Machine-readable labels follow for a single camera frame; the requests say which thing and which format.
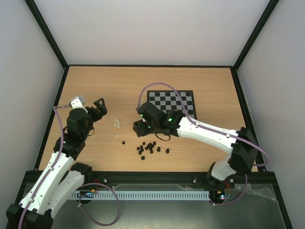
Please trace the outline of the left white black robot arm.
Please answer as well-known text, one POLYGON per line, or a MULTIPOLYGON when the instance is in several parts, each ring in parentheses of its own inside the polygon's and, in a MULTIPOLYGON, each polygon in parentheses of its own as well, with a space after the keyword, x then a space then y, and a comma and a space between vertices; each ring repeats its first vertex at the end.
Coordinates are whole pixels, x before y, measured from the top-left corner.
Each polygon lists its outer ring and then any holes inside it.
POLYGON ((28 194, 8 207, 6 215, 12 229, 50 229, 70 195, 91 181, 92 167, 76 159, 94 130, 94 123, 107 114, 107 108, 103 98, 91 107, 84 107, 84 103, 81 96, 71 99, 66 126, 59 125, 61 136, 47 166, 28 194))

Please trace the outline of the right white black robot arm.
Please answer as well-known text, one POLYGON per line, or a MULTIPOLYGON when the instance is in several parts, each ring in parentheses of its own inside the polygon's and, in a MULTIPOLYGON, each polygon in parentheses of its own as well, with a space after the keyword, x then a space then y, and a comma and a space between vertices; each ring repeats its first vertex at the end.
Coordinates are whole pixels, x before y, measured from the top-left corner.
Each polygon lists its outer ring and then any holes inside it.
POLYGON ((149 134, 185 137, 224 151, 226 158, 213 163, 209 170, 208 182, 213 187, 220 186, 236 173, 248 175, 255 166, 259 147, 253 133, 245 127, 240 130, 219 128, 199 122, 182 111, 165 113, 150 102, 145 102, 136 111, 141 117, 133 123, 138 137, 149 134))

